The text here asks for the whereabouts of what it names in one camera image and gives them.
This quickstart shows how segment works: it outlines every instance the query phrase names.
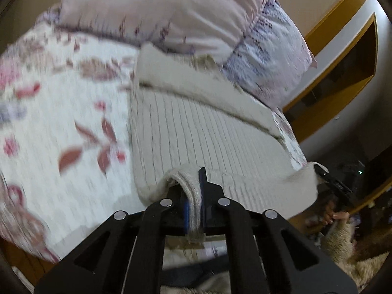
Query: human hand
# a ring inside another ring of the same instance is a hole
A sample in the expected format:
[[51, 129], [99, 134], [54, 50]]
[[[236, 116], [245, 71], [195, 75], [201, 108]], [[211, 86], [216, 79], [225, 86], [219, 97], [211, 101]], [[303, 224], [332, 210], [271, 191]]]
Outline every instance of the human hand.
[[350, 214], [345, 211], [334, 212], [335, 204], [333, 201], [329, 201], [325, 207], [323, 225], [332, 224], [333, 220], [340, 220], [342, 223], [347, 223], [350, 218]]

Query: wooden cabinet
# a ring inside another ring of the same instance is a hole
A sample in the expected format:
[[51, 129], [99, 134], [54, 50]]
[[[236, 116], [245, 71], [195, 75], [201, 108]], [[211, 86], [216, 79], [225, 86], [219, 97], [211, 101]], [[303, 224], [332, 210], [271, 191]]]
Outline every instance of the wooden cabinet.
[[299, 142], [338, 115], [372, 80], [376, 72], [377, 45], [373, 14], [336, 60], [284, 108]]

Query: metal screw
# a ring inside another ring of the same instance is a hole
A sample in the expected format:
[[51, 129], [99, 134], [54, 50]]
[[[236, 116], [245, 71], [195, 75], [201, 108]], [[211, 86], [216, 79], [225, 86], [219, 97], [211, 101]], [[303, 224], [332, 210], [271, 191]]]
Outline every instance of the metal screw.
[[220, 199], [218, 200], [218, 203], [219, 203], [220, 205], [223, 205], [224, 207], [226, 207], [226, 206], [228, 206], [228, 205], [230, 204], [230, 200], [227, 199], [227, 198], [220, 198]]
[[163, 207], [170, 207], [173, 204], [173, 201], [171, 201], [171, 199], [162, 199], [160, 204]]
[[278, 217], [278, 213], [275, 210], [267, 210], [265, 211], [265, 216], [268, 219], [276, 219]]
[[125, 217], [127, 216], [127, 214], [124, 211], [117, 211], [116, 213], [114, 213], [113, 217], [116, 220], [123, 220], [125, 219]]

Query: white knit sweater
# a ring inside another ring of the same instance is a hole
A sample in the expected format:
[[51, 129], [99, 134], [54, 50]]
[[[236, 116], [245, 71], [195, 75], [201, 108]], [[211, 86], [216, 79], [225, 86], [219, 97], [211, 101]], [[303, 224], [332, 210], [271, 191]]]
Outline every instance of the white knit sweater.
[[130, 115], [142, 198], [159, 200], [174, 179], [187, 193], [190, 227], [196, 229], [198, 170], [205, 167], [208, 180], [248, 210], [274, 208], [289, 218], [316, 200], [313, 165], [293, 170], [268, 108], [151, 45], [142, 47], [135, 76]]

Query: floral bedspread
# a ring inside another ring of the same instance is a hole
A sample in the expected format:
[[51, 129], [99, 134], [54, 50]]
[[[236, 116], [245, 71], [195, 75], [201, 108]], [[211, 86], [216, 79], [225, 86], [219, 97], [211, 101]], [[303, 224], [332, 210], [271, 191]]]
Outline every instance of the floral bedspread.
[[[57, 262], [139, 200], [128, 93], [138, 49], [38, 23], [0, 57], [0, 236]], [[274, 113], [294, 168], [306, 163]]]

